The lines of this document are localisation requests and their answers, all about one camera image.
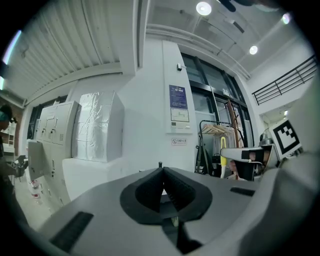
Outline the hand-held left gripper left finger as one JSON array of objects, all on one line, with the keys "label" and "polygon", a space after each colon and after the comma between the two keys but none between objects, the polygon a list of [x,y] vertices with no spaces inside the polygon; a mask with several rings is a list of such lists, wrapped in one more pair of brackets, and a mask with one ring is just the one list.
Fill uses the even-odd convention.
[{"label": "hand-held left gripper left finger", "polygon": [[69,256],[179,256],[160,215],[157,224],[141,224],[121,205],[146,221],[151,210],[136,200],[133,184],[156,173],[150,169],[89,189],[51,216],[40,234]]}]

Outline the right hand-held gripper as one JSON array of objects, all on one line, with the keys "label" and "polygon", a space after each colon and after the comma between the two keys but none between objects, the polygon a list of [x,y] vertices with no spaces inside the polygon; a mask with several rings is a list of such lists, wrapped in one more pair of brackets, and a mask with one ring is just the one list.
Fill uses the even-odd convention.
[{"label": "right hand-held gripper", "polygon": [[220,156],[234,160],[238,176],[254,181],[267,170],[278,168],[285,158],[301,148],[298,136],[288,119],[267,128],[258,147],[222,148]]}]

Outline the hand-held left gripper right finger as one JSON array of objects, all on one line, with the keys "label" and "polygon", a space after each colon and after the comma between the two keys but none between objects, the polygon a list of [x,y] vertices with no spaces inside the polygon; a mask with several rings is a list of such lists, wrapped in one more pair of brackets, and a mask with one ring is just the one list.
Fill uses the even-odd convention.
[{"label": "hand-held left gripper right finger", "polygon": [[163,168],[163,232],[181,253],[208,246],[242,215],[258,185]]}]

